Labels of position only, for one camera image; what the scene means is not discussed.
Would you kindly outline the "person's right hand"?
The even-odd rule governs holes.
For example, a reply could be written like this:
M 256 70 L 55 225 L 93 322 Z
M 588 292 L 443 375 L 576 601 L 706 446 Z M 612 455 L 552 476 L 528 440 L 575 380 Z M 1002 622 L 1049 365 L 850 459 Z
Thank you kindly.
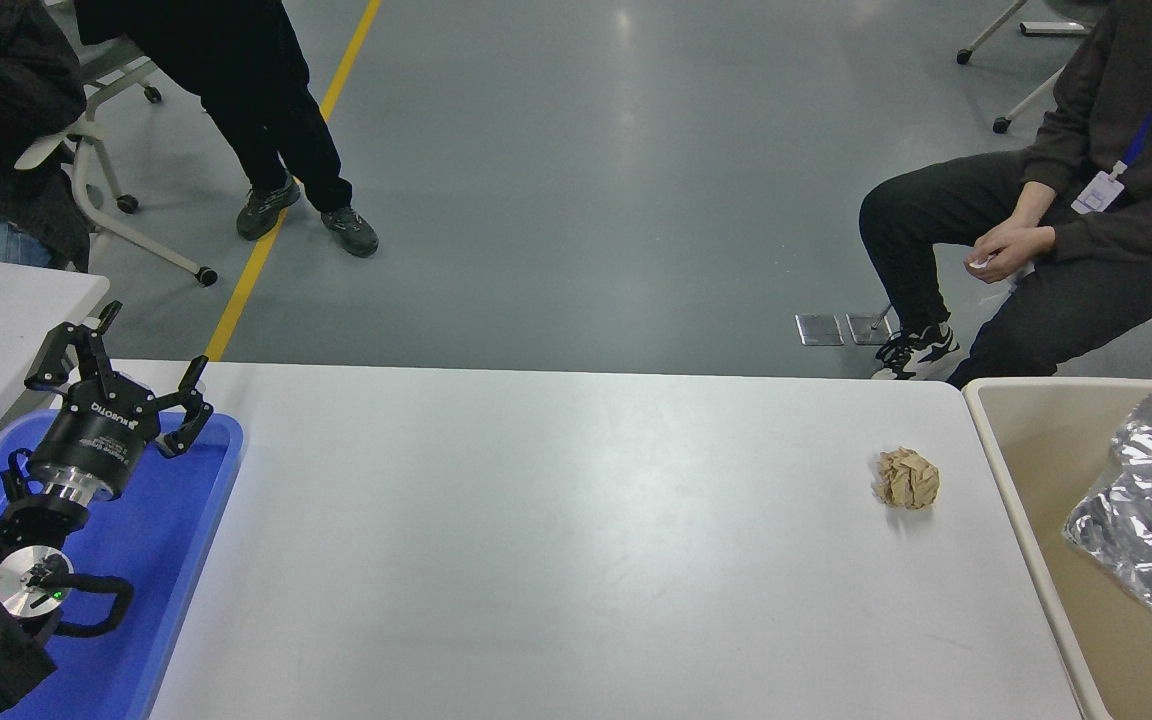
M 990 256 L 1001 253 L 1016 243 L 1024 243 L 1032 232 L 1036 232 L 1034 223 L 1030 223 L 1025 218 L 1010 217 L 995 227 L 983 233 L 973 242 L 972 256 L 975 259 L 990 258 Z

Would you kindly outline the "person's left hand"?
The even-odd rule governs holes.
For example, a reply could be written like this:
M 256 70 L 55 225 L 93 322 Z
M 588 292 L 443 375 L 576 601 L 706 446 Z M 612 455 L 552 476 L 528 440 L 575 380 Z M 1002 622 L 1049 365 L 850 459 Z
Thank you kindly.
M 1011 274 L 1020 272 L 1024 265 L 1038 258 L 1039 255 L 1049 252 L 1055 247 L 1055 229 L 1041 225 L 1036 232 L 1030 234 L 1024 243 L 1016 243 L 1001 253 L 990 256 L 990 258 L 975 259 L 972 251 L 969 252 L 964 266 L 970 275 L 978 281 L 996 283 L 1005 281 Z

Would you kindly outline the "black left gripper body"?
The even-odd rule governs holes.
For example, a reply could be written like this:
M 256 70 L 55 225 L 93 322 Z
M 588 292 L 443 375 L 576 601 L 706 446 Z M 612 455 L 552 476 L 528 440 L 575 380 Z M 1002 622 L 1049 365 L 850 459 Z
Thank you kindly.
M 116 373 L 71 384 L 31 455 L 45 486 L 88 483 L 93 495 L 122 495 L 147 442 L 159 433 L 151 389 Z

